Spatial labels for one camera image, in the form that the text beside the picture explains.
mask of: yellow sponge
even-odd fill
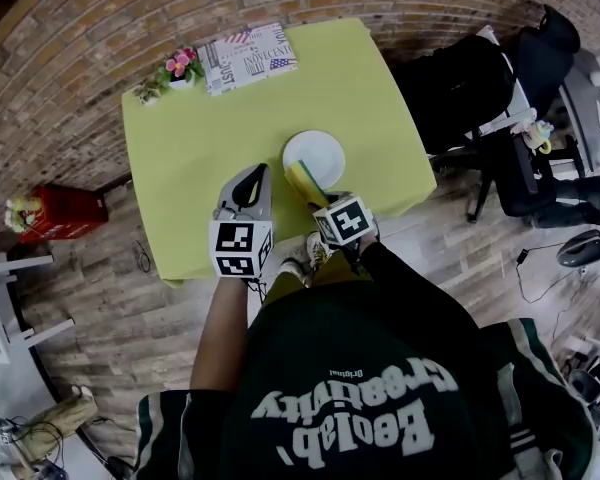
[[[329,206],[327,195],[320,188],[320,185],[316,183],[316,180],[313,179],[309,169],[307,169],[302,160],[293,162],[287,167],[284,171],[284,176],[307,204],[313,203],[320,208]]]

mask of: chair leg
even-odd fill
[[[480,193],[478,194],[478,202],[476,203],[476,209],[473,213],[470,213],[467,216],[467,220],[472,224],[478,222],[480,218],[480,214],[482,213],[482,208],[484,207],[484,203],[487,202],[487,196],[489,195],[489,189],[491,188],[491,183],[493,183],[493,176],[487,174],[486,172],[482,172],[482,185],[480,186]]]

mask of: potted flower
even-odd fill
[[[158,70],[158,79],[164,86],[176,90],[192,87],[196,82],[196,76],[203,77],[204,70],[200,59],[193,48],[182,48],[173,55],[167,57],[164,66]]]
[[[142,82],[133,90],[133,95],[138,98],[143,105],[155,105],[162,95],[162,86],[157,80]]]

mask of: pink flower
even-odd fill
[[[167,71],[173,72],[176,78],[184,74],[184,68],[189,64],[189,57],[184,53],[179,53],[175,59],[169,59],[166,64]]]
[[[198,55],[196,55],[196,52],[193,51],[193,48],[183,48],[181,51],[187,57],[189,57],[189,59],[196,59],[196,58],[198,58]]]

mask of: white plate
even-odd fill
[[[302,160],[313,179],[326,190],[344,174],[344,150],[328,133],[309,130],[294,135],[284,148],[282,164],[286,169]]]

